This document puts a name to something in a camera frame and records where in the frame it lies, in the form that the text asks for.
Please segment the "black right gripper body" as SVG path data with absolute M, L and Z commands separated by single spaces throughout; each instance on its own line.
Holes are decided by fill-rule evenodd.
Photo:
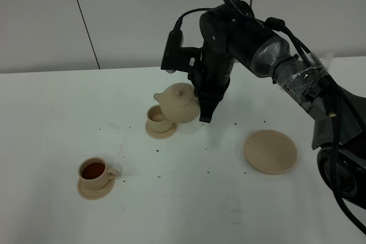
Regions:
M 218 52 L 204 41 L 200 59 L 195 61 L 193 66 L 197 66 L 204 72 L 202 87 L 211 90 L 229 84 L 233 65 L 234 57 L 231 54 Z

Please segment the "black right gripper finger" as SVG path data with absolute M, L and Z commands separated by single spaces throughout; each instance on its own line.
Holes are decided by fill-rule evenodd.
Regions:
M 200 98 L 202 92 L 202 83 L 204 81 L 204 72 L 197 66 L 193 66 L 188 73 L 188 80 L 194 86 L 194 93 L 197 98 Z
M 224 87 L 215 87 L 214 89 L 208 89 L 201 87 L 198 90 L 198 101 L 200 105 L 200 121 L 210 123 L 213 113 L 222 101 L 224 94 L 229 87 L 227 83 Z

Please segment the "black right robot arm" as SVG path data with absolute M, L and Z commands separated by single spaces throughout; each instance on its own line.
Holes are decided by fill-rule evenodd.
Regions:
M 340 87 L 321 61 L 277 18 L 256 19 L 249 5 L 225 0 L 203 9 L 201 57 L 189 74 L 210 122 L 229 86 L 234 61 L 279 85 L 315 122 L 312 148 L 323 181 L 365 207 L 365 98 Z

